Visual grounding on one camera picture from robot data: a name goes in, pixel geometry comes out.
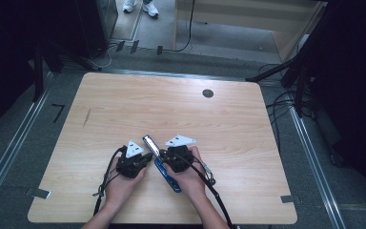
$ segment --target gray floor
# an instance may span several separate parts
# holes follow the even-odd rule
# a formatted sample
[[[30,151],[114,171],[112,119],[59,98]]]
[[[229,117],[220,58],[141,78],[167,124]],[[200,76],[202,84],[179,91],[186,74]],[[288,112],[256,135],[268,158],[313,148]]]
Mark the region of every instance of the gray floor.
[[[172,44],[169,36],[171,30],[168,29],[168,25],[173,21],[171,19],[173,1],[154,0],[154,3],[160,11],[159,19],[153,20],[147,14],[143,14],[134,40],[140,40],[139,47],[141,48],[155,49],[158,45],[163,45],[167,49],[168,45]],[[184,31],[186,23],[181,22],[180,24],[181,30]],[[112,62],[104,68],[104,72],[178,73],[191,77],[204,75],[204,77],[213,79],[243,80],[245,77],[257,75],[260,67],[265,64],[279,63],[273,39],[269,36],[268,31],[241,31],[240,28],[217,25],[196,26],[201,31],[211,28],[211,31],[219,32],[219,35],[215,35],[213,37],[215,39],[211,42],[212,37],[206,39],[202,37],[204,34],[201,31],[198,33],[196,31],[191,49],[179,53],[164,52],[156,55],[155,50],[138,49],[137,52],[131,54],[130,47],[124,48],[121,52],[112,49],[109,51]],[[229,40],[232,33],[235,34],[236,31],[243,36],[238,40],[230,40],[231,43],[224,42],[224,40]],[[185,34],[182,32],[178,40],[184,41],[184,36]],[[248,44],[244,37],[253,37],[254,42]],[[99,65],[107,65],[109,61],[110,59],[105,53],[100,58],[93,60]],[[24,195],[27,188],[38,187],[80,80],[86,72],[72,62],[65,61],[64,63],[64,71],[55,75],[41,112],[31,126],[29,134],[25,137],[23,145],[0,187],[0,228],[79,228],[82,225],[80,223],[30,223],[27,213],[32,197]],[[261,71],[266,71],[271,67],[265,67]],[[275,98],[283,93],[283,89],[278,84],[280,77],[278,73],[260,83],[266,104],[273,103]],[[0,158],[31,106],[32,91],[33,87],[28,89],[0,119]],[[58,109],[53,107],[52,103],[65,105],[64,112],[55,123],[53,121],[58,114]],[[278,109],[277,115],[284,114],[286,111],[287,108]],[[322,169],[331,185],[345,225],[347,228],[366,228],[365,178],[351,168],[335,167],[330,161],[329,150],[323,142],[315,122],[310,118],[303,118],[303,120],[314,143]],[[273,228],[332,228],[290,113],[281,116],[277,120],[277,124],[278,130],[275,126],[272,127],[274,133],[276,135],[279,133],[281,139],[280,152],[284,170],[292,194],[301,202],[295,205],[298,214],[296,224],[273,225]],[[164,228],[164,226],[128,225],[117,228]],[[268,225],[241,225],[240,228],[268,228]]]

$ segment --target human arm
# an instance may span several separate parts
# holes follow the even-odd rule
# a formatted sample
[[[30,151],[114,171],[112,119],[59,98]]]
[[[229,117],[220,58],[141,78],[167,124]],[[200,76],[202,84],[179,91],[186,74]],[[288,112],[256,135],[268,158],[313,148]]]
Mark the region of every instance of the human arm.
[[[144,178],[147,168],[143,168],[134,179],[126,178],[122,175],[118,176],[118,173],[115,171],[115,165],[117,164],[118,159],[119,157],[114,159],[112,167],[110,168],[110,171],[112,171],[111,178],[116,178],[113,179],[105,189],[106,202],[82,229],[107,229],[112,222],[112,219],[114,219],[115,215],[130,197],[136,184]]]
[[[193,146],[189,150],[192,151],[193,156],[202,162],[197,147]],[[204,169],[200,163],[194,162],[193,166],[204,174]],[[205,184],[194,169],[189,168],[184,172],[175,173],[169,165],[166,164],[165,167],[168,170],[168,174],[179,183],[182,192],[191,201],[205,229],[229,228],[225,220],[218,214],[213,204],[207,198]]]

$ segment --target black hole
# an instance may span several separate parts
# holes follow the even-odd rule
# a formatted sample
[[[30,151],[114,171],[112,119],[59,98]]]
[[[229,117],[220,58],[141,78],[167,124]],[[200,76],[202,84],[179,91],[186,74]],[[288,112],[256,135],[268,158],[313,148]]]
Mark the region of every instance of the black hole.
[[[206,90],[203,91],[203,95],[204,95],[204,97],[210,98],[210,97],[214,96],[214,93],[210,89],[206,89]]]

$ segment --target wooden table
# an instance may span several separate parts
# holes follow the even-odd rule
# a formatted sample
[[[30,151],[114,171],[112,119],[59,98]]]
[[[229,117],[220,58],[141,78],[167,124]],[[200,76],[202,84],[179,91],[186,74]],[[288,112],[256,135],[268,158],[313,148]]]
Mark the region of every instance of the wooden table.
[[[190,20],[192,4],[193,0],[175,0],[174,49],[177,21]],[[323,6],[311,0],[195,0],[193,21],[272,31],[281,60],[286,61],[315,27]]]
[[[280,198],[290,190],[257,84],[104,73],[84,76],[39,187],[51,196],[33,201],[29,220],[88,221],[113,152],[130,139],[149,152],[146,134],[161,148],[177,134],[197,140],[234,224],[296,222],[294,204]],[[113,222],[201,221],[151,162]]]

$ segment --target shoe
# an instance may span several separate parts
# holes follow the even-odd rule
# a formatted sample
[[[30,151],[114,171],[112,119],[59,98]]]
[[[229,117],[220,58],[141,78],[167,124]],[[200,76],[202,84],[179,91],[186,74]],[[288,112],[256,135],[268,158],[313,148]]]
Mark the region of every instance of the shoe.
[[[157,16],[159,15],[159,12],[153,2],[150,2],[149,4],[143,4],[142,10],[144,12],[147,12],[153,18],[157,18]]]
[[[125,0],[123,5],[123,12],[130,13],[132,12],[133,7],[136,5],[136,0]]]

